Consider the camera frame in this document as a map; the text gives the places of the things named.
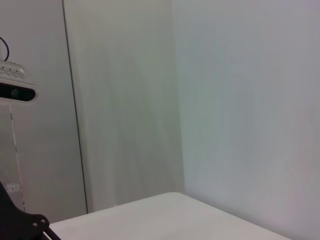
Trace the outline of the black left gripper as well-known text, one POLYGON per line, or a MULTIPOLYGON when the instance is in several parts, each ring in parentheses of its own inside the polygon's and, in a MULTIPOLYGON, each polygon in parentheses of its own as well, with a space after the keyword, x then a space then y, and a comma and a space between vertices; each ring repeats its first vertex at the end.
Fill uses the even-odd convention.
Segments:
POLYGON ((41 214, 26 213, 15 206, 0 186, 0 238, 2 240, 61 240, 41 214))

